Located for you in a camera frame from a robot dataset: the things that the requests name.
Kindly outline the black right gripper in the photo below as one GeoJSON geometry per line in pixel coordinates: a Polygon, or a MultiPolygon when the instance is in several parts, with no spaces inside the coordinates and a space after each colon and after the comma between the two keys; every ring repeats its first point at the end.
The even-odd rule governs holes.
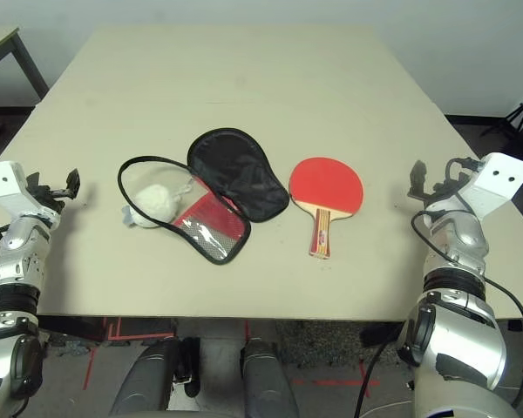
{"type": "Polygon", "coordinates": [[[456,197],[460,183],[455,179],[445,179],[432,187],[432,192],[425,193],[426,165],[417,160],[410,172],[410,197],[424,197],[425,210],[455,210],[461,209],[462,204],[456,197]]]}

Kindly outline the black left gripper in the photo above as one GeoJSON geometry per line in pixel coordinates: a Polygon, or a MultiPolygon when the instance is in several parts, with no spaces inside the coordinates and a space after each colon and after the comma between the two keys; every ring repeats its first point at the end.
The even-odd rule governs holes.
{"type": "Polygon", "coordinates": [[[72,170],[66,179],[66,188],[52,190],[48,185],[39,184],[40,173],[34,172],[27,177],[27,191],[42,206],[61,214],[65,208],[64,199],[76,197],[79,191],[78,170],[72,170]]]}

